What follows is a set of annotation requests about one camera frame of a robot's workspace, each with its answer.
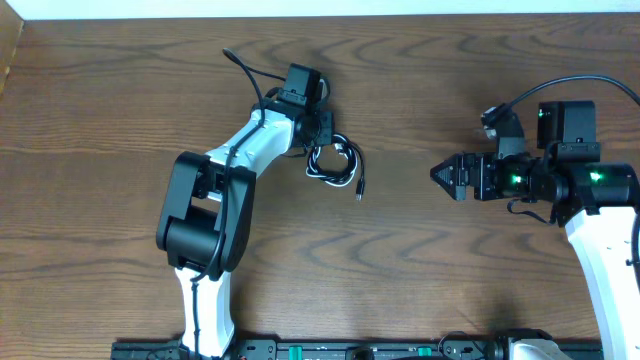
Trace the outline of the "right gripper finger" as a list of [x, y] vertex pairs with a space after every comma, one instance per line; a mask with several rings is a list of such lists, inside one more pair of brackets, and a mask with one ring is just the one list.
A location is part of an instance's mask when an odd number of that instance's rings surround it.
[[455, 201], [464, 201], [466, 199], [465, 185], [457, 185], [453, 180], [444, 181], [441, 179], [435, 179], [434, 182]]
[[464, 179], [464, 154], [451, 155], [430, 170], [433, 179]]

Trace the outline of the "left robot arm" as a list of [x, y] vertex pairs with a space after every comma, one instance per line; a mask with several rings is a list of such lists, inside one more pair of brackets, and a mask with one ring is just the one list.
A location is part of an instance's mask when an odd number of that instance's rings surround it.
[[334, 119], [329, 80], [291, 64], [284, 83], [259, 94], [247, 123], [205, 154], [185, 151], [173, 166], [156, 232], [183, 294], [183, 359], [221, 359], [235, 333], [231, 274], [246, 249], [256, 182], [278, 157], [327, 145]]

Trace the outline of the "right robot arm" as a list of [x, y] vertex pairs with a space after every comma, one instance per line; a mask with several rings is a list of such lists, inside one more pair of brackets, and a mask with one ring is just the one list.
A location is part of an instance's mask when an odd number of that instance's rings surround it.
[[493, 152], [456, 153], [431, 179], [462, 201], [551, 203], [547, 224], [566, 231], [584, 276], [606, 359], [639, 356], [639, 179], [624, 163], [604, 163], [591, 101], [542, 102], [540, 157], [526, 148], [518, 116], [506, 106], [482, 116]]

